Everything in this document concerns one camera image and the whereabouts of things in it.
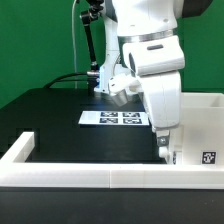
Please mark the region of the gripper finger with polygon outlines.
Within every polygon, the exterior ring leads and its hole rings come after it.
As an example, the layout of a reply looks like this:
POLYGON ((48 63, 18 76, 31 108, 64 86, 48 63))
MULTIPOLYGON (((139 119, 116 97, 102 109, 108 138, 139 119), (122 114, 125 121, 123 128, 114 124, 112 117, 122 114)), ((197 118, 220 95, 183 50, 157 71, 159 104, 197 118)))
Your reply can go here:
POLYGON ((156 139, 159 148, 168 147, 170 141, 170 131, 169 130, 157 131, 156 139))

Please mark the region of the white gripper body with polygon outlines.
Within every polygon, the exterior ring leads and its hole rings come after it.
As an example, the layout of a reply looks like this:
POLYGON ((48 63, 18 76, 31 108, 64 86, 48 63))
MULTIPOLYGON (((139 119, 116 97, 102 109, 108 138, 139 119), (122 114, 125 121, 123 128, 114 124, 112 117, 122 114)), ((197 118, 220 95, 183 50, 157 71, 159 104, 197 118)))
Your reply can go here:
POLYGON ((155 130, 179 125, 184 53, 177 35, 123 45, 125 65, 143 92, 143 104, 155 130))

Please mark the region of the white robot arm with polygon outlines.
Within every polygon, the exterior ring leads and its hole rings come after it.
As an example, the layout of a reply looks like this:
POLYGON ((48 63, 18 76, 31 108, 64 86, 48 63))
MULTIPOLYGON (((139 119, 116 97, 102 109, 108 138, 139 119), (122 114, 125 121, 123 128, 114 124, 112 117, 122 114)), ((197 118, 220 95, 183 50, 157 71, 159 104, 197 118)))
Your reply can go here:
POLYGON ((201 15, 213 0, 103 0, 106 58, 95 91, 120 106, 138 94, 156 134, 167 148, 180 122, 184 53, 177 20, 201 15))

